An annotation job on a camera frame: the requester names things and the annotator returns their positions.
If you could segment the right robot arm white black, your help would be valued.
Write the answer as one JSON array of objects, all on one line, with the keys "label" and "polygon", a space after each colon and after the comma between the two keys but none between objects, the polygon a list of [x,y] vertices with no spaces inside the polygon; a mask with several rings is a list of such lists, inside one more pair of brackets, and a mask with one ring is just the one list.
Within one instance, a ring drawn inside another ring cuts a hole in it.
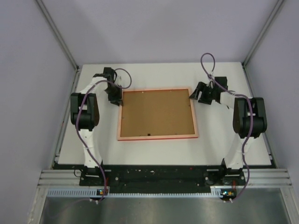
[{"label": "right robot arm white black", "polygon": [[246,154],[253,141],[267,129],[263,98],[249,98],[228,89],[227,77],[213,77],[209,83],[198,82],[189,99],[211,105],[213,101],[233,110],[232,127],[235,133],[228,154],[222,159],[218,179],[228,185],[242,172]]}]

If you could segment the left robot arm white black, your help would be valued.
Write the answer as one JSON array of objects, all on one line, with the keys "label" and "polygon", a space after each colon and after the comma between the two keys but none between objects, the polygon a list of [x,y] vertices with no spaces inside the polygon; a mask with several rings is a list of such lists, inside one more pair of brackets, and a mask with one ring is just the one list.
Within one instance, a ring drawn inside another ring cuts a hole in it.
[{"label": "left robot arm white black", "polygon": [[101,171],[102,157],[94,143],[95,127],[100,122],[98,97],[105,92],[111,104],[123,105],[122,87],[117,83],[117,78],[116,69],[105,67],[102,73],[93,75],[85,88],[71,94],[71,123],[75,126],[76,133],[83,144],[84,166],[94,169],[89,178],[96,185],[103,184],[106,179],[105,172]]}]

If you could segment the red picture frame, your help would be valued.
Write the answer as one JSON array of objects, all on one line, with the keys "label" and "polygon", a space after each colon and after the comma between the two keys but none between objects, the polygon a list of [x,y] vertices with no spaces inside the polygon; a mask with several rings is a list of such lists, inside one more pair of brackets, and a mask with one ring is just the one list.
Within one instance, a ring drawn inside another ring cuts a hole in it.
[{"label": "red picture frame", "polygon": [[117,140],[172,140],[199,137],[188,87],[123,92]]}]

